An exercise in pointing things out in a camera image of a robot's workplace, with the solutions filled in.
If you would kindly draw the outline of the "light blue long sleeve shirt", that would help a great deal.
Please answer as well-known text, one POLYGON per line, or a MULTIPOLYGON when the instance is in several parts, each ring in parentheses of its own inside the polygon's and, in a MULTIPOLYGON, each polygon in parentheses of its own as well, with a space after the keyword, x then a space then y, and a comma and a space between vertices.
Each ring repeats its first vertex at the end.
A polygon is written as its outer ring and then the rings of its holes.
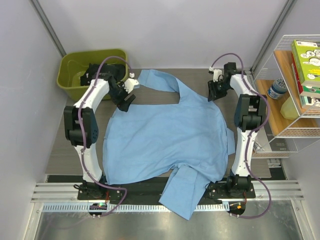
POLYGON ((175 104, 132 104, 116 110, 103 141, 103 170, 111 185, 137 183, 170 172, 159 202, 189 220, 206 186, 220 181, 235 137, 219 107, 175 76, 141 71, 141 86, 179 94, 175 104))

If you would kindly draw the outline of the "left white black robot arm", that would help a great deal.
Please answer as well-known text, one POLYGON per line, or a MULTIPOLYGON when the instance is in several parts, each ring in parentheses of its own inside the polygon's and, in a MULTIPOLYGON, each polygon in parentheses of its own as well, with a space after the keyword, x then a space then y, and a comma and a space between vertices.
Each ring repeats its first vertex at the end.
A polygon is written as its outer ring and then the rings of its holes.
POLYGON ((74 105, 64 108, 65 137, 76 150, 83 171, 82 183, 74 185, 80 200, 100 200, 107 194, 96 151, 99 128, 95 112, 105 95, 120 111, 128 112, 136 98, 132 91, 139 83, 133 72, 125 78, 125 71, 122 64, 89 64, 80 76, 80 84, 88 89, 74 105))

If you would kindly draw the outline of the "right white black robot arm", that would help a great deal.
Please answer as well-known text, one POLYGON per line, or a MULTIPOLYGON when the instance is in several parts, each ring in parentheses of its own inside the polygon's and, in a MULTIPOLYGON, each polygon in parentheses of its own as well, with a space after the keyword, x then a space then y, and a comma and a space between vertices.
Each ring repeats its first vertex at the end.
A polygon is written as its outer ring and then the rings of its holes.
POLYGON ((211 66, 208 72, 212 75, 207 83, 208 101, 225 97, 228 90, 234 90, 238 96, 233 118, 237 129, 235 159, 226 183, 214 189, 220 197, 253 197, 251 160, 259 127, 266 120, 266 101, 254 90, 247 76, 237 70, 236 63, 226 63, 223 70, 211 66))

